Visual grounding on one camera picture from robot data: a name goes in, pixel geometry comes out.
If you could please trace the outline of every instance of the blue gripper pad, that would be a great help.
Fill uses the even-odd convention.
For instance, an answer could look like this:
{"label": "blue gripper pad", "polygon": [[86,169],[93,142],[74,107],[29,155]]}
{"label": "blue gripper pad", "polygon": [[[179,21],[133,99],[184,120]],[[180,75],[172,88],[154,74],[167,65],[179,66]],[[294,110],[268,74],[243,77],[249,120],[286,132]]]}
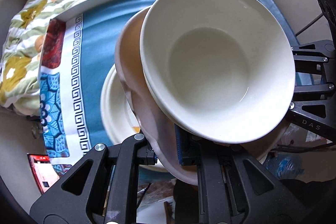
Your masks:
{"label": "blue gripper pad", "polygon": [[180,130],[181,128],[174,124],[175,126],[175,137],[176,137],[176,148],[177,148],[177,158],[180,165],[183,165],[182,160],[182,140],[181,140],[181,134]]}

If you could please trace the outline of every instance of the white bowl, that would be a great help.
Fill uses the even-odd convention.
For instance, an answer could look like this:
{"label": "white bowl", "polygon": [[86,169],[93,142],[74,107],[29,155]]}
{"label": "white bowl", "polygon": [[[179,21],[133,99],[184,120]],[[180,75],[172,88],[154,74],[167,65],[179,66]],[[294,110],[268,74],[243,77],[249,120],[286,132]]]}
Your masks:
{"label": "white bowl", "polygon": [[142,25],[140,55],[161,110],[218,143],[265,136],[293,96],[289,42],[257,0],[157,0]]}
{"label": "white bowl", "polygon": [[[115,45],[115,68],[125,91],[124,96],[126,96],[130,108],[141,125],[142,132],[152,145],[161,163],[179,180],[197,185],[196,166],[181,166],[179,164],[174,123],[162,112],[154,101],[143,75],[139,50],[140,32],[148,10],[149,8],[143,9],[134,15],[120,33],[117,44]],[[102,120],[113,142],[116,137],[120,135],[121,128],[114,130],[111,124],[117,124],[117,121],[123,120],[119,117],[119,114],[124,112],[122,108],[117,107],[117,105],[113,103],[113,98],[121,98],[122,96],[120,96],[119,91],[120,83],[116,85],[116,87],[118,86],[118,96],[116,93],[108,91],[109,89],[111,89],[111,91],[113,90],[113,83],[110,83],[108,77],[106,77],[105,83],[107,92],[102,91]],[[288,126],[289,123],[283,119],[276,128],[264,137],[244,143],[242,146],[263,163],[267,153],[274,147]]]}

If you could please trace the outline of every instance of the greek key pattern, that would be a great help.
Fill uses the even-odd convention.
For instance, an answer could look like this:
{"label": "greek key pattern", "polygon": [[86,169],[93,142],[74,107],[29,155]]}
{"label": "greek key pattern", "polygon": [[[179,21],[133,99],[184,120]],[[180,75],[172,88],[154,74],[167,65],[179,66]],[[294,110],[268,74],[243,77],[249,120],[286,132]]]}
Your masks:
{"label": "greek key pattern", "polygon": [[77,134],[80,139],[79,145],[85,155],[91,149],[89,132],[86,127],[83,96],[81,88],[80,59],[82,44],[83,14],[75,19],[75,32],[73,34],[73,48],[71,59],[71,88],[73,99],[73,110],[75,112],[75,123]]}

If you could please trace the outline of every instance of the white plate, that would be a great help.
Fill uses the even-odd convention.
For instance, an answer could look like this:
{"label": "white plate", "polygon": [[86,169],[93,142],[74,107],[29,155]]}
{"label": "white plate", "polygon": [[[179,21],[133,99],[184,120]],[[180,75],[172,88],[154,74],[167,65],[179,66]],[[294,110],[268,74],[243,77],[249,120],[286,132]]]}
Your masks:
{"label": "white plate", "polygon": [[[179,180],[197,185],[195,166],[181,166],[177,158],[174,123],[155,103],[145,82],[139,52],[142,22],[148,12],[146,8],[134,15],[125,25],[115,45],[115,66],[125,91],[126,98],[142,132],[151,143],[165,168]],[[266,136],[243,144],[261,163],[268,151],[281,138],[289,123],[284,119]]]}
{"label": "white plate", "polygon": [[[113,144],[122,143],[126,138],[140,131],[138,121],[119,81],[115,65],[104,81],[100,96],[100,113],[106,133]],[[153,171],[167,172],[159,160],[155,165],[141,166]]]}

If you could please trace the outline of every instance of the red pattern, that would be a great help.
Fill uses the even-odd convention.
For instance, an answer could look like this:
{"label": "red pattern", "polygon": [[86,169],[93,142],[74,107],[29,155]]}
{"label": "red pattern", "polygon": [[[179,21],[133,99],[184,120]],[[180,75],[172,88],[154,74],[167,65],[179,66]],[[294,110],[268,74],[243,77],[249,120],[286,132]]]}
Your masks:
{"label": "red pattern", "polygon": [[65,29],[65,22],[50,20],[42,49],[42,66],[55,69],[60,65]]}

